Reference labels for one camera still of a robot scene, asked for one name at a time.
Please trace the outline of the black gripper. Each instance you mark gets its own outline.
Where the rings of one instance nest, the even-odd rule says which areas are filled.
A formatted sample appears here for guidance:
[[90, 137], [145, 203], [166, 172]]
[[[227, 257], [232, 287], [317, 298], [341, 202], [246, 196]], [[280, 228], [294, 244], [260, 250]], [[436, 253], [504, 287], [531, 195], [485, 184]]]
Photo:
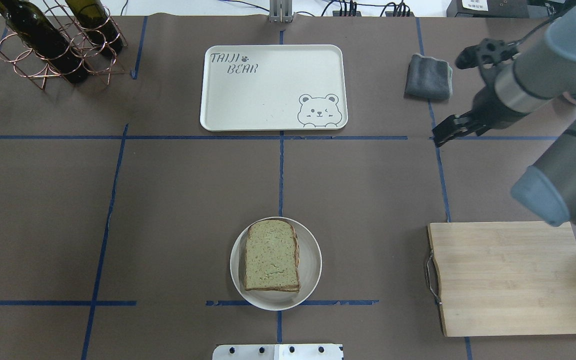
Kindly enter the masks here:
[[481, 136], [491, 129], [506, 129], [526, 116], [526, 112], [507, 107], [492, 87], [485, 86], [475, 94], [470, 116], [450, 115], [432, 129], [434, 145], [441, 147], [472, 133]]

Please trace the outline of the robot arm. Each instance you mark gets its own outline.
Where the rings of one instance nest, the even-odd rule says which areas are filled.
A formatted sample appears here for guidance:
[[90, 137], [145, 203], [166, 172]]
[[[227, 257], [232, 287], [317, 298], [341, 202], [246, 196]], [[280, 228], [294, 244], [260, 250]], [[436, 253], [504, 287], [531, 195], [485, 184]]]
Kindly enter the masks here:
[[471, 109], [433, 128], [435, 146], [530, 121], [536, 136], [554, 139], [510, 194], [551, 226], [576, 225], [576, 4], [523, 38], [464, 48], [455, 66], [477, 69], [484, 86]]

